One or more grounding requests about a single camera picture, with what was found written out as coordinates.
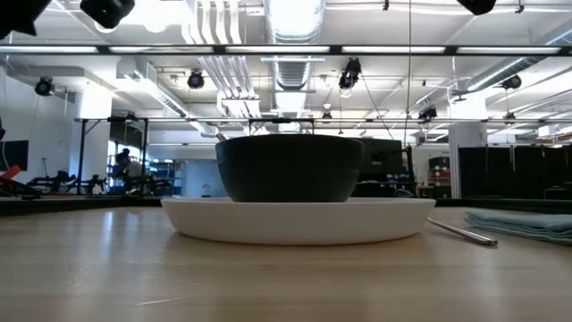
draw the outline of white plate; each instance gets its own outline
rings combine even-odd
[[[172,226],[222,242],[333,245],[379,242],[421,231],[431,199],[350,198],[344,203],[250,203],[164,199]]]

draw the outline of wooden table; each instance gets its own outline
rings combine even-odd
[[[5,217],[0,320],[569,321],[572,248],[490,235],[272,247],[179,235],[160,208]]]

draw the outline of ceiling light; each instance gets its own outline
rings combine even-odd
[[[530,55],[556,54],[560,47],[459,47],[457,54],[497,54],[497,55]]]
[[[156,147],[177,147],[177,146],[198,146],[198,147],[212,147],[216,143],[149,143],[150,146]]]
[[[182,119],[182,118],[178,118],[178,119],[172,119],[172,118],[150,118],[149,121],[150,121],[150,122],[165,122],[165,123],[187,122],[187,120]]]
[[[319,57],[262,57],[262,63],[323,63],[325,58]]]
[[[0,54],[95,54],[95,46],[0,46]]]
[[[342,53],[346,54],[407,54],[409,49],[412,54],[442,54],[445,47],[407,47],[407,46],[344,46]]]
[[[143,27],[149,32],[160,33],[169,27],[169,24],[164,22],[164,19],[156,17],[156,7],[159,6],[158,0],[139,0],[137,3],[138,8],[145,17]]]
[[[227,53],[304,53],[304,54],[322,54],[328,53],[328,46],[229,46],[226,47]]]
[[[214,52],[209,46],[112,46],[114,54],[209,54]]]

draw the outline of black bowl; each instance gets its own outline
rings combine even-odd
[[[364,144],[312,134],[270,134],[216,144],[218,168],[238,202],[344,202],[356,186]]]

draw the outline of cable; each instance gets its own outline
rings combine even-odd
[[[342,135],[343,131],[341,130],[341,89],[338,89],[338,97],[340,98],[340,132],[338,133],[338,135]]]
[[[408,119],[409,119],[409,93],[411,92],[411,0],[409,0],[409,59],[408,59],[408,100],[405,105],[405,130],[403,130],[403,146],[405,147],[406,141],[408,139]]]
[[[375,112],[377,112],[379,119],[382,120],[383,127],[385,127],[385,130],[387,130],[387,132],[390,134],[390,138],[392,140],[394,140],[393,135],[391,135],[390,129],[387,127],[387,124],[385,124],[385,121],[383,120],[382,114],[379,112],[379,109],[377,108],[377,105],[375,104],[374,97],[372,96],[372,93],[369,91],[369,86],[367,86],[366,77],[364,76],[363,73],[361,73],[361,78],[362,78],[362,80],[364,80],[364,85],[366,85],[367,95],[369,95],[369,99],[371,99],[372,104],[374,105]]]
[[[6,142],[2,142],[2,157],[4,158],[4,164],[6,165],[6,171],[10,170],[10,165],[8,165],[8,159],[6,158],[6,153],[4,150],[6,149]]]
[[[34,125],[36,124],[36,115],[38,115],[38,107],[39,107],[39,96],[36,100],[36,110],[34,111],[34,116],[32,117],[32,125],[29,128],[29,138],[28,140],[32,141],[32,134],[34,133]]]

